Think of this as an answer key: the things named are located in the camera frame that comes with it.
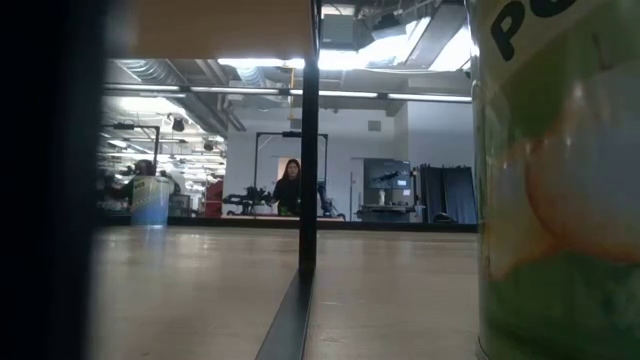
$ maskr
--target woman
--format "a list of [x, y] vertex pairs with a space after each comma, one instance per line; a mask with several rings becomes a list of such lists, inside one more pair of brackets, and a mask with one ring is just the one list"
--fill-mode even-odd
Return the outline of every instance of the woman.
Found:
[[271, 205], [278, 203], [278, 215], [300, 215], [300, 163], [296, 159], [287, 161], [282, 178], [273, 190]]

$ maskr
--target white wall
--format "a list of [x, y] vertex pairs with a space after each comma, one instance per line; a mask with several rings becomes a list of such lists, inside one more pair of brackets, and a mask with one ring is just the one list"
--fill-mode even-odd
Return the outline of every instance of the white wall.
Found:
[[[229, 133], [224, 196], [243, 194], [244, 188], [253, 183], [255, 133], [257, 131], [282, 132], [289, 130], [289, 121], [286, 120], [289, 114], [287, 109], [272, 109], [268, 112], [238, 109], [236, 114], [248, 131]], [[297, 113], [294, 113], [294, 116], [300, 116], [299, 109], [297, 109]], [[369, 132], [367, 129], [369, 120], [381, 120], [382, 131]], [[348, 218], [351, 159], [393, 158], [394, 119], [386, 117], [384, 111], [378, 110], [340, 110], [338, 113], [321, 110], [319, 132], [329, 135], [328, 196], [333, 198], [334, 205]], [[260, 138], [261, 146], [267, 138], [267, 136]], [[318, 142], [318, 175], [321, 178], [324, 168], [324, 141], [319, 139]], [[258, 152], [258, 187], [264, 186], [269, 191], [273, 191], [275, 179], [278, 176], [278, 159], [280, 157], [299, 158], [300, 139], [283, 139], [274, 136], [266, 145], [262, 146]], [[223, 210], [226, 212], [237, 209], [235, 206], [225, 205]]]
[[408, 103], [411, 166], [474, 167], [471, 104]]
[[394, 159], [409, 161], [409, 104], [398, 111], [394, 120]]

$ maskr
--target fluorescent light fixture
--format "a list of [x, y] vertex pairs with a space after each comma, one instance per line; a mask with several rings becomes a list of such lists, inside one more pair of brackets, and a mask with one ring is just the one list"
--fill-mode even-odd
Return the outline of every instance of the fluorescent light fixture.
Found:
[[109, 144], [125, 149], [127, 148], [127, 143], [120, 140], [109, 140]]
[[[114, 156], [114, 157], [126, 157], [132, 159], [153, 159], [153, 154], [133, 154], [133, 153], [102, 153], [100, 155], [104, 156]], [[169, 158], [169, 154], [158, 154], [158, 160], [169, 161], [173, 160]], [[176, 160], [185, 159], [185, 160], [219, 160], [220, 155], [215, 154], [207, 154], [207, 155], [173, 155]]]
[[320, 96], [327, 96], [327, 97], [352, 97], [352, 98], [362, 98], [362, 99], [371, 99], [378, 96], [378, 93], [361, 92], [361, 91], [320, 90], [319, 93], [320, 93]]
[[286, 60], [280, 59], [218, 59], [220, 65], [230, 65], [239, 68], [252, 68], [257, 66], [284, 66]]
[[[149, 139], [149, 138], [128, 138], [127, 140], [129, 141], [135, 141], [135, 142], [155, 142], [155, 139]], [[183, 143], [183, 142], [187, 142], [184, 139], [160, 139], [161, 143]]]
[[185, 93], [157, 93], [157, 92], [143, 92], [139, 94], [142, 97], [166, 97], [166, 98], [185, 98], [187, 94]]
[[303, 59], [285, 60], [284, 67], [290, 67], [294, 69], [304, 69], [304, 60]]
[[456, 33], [445, 45], [440, 55], [429, 67], [429, 71], [456, 71], [464, 65], [471, 56], [473, 43], [467, 24]]
[[171, 101], [161, 98], [146, 97], [121, 97], [118, 98], [118, 105], [129, 112], [134, 113], [152, 113], [152, 114], [180, 114], [186, 117], [183, 108], [176, 106]]
[[172, 85], [143, 85], [143, 84], [104, 84], [107, 90], [129, 91], [180, 91], [179, 86]]
[[230, 87], [192, 87], [194, 92], [210, 92], [218, 94], [250, 94], [250, 95], [278, 95], [278, 89], [261, 89], [261, 88], [230, 88]]
[[389, 100], [471, 103], [471, 97], [469, 96], [453, 96], [453, 95], [389, 94], [388, 98]]
[[[295, 69], [304, 68], [303, 59], [218, 59], [223, 65], [230, 65], [236, 68], [259, 67], [259, 66], [279, 66]], [[320, 50], [318, 67], [320, 70], [351, 70], [361, 69], [367, 65], [366, 59], [358, 56], [355, 51]]]

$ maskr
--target wooden floor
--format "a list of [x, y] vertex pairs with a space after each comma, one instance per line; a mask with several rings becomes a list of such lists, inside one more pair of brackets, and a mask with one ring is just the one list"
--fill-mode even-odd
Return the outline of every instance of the wooden floor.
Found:
[[[320, 232], [305, 359], [473, 358], [473, 235]], [[295, 230], [110, 228], [92, 359], [254, 359], [297, 266]]]
[[475, 235], [319, 236], [305, 359], [475, 359]]

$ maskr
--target green label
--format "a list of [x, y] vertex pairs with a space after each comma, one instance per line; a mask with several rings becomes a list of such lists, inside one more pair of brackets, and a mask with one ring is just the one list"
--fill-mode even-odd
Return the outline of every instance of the green label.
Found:
[[483, 351], [640, 359], [640, 1], [468, 3]]

